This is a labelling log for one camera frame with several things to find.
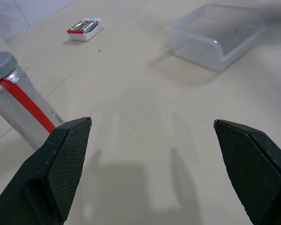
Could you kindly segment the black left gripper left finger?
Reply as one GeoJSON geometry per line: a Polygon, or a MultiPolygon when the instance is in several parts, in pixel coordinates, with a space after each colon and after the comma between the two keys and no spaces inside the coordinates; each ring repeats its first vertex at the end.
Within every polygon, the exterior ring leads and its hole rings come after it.
{"type": "Polygon", "coordinates": [[[62,225],[80,182],[90,117],[55,128],[0,195],[0,225],[62,225]]]}

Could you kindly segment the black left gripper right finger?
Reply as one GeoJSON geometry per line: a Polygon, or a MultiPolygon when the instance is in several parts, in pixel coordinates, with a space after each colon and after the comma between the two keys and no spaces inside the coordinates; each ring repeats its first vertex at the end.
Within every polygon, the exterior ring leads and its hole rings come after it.
{"type": "Polygon", "coordinates": [[[231,184],[254,225],[281,225],[281,149],[262,131],[226,120],[214,129],[231,184]]]}

